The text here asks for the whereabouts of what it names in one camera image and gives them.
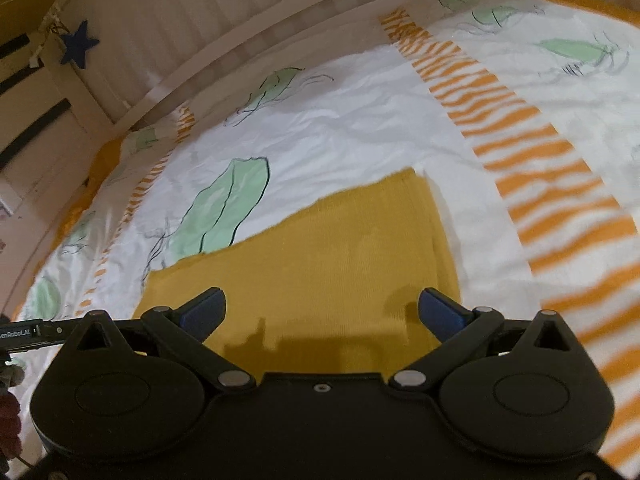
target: blue star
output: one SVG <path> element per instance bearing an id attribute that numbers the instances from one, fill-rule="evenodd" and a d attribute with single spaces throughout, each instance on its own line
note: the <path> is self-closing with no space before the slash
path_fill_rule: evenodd
<path id="1" fill-rule="evenodd" d="M 78 68 L 83 70 L 86 65 L 84 60 L 86 51 L 100 43 L 100 41 L 86 36 L 86 20 L 80 23 L 80 27 L 78 27 L 75 34 L 62 34 L 60 38 L 62 38 L 66 46 L 66 52 L 60 60 L 60 65 L 73 60 Z"/>

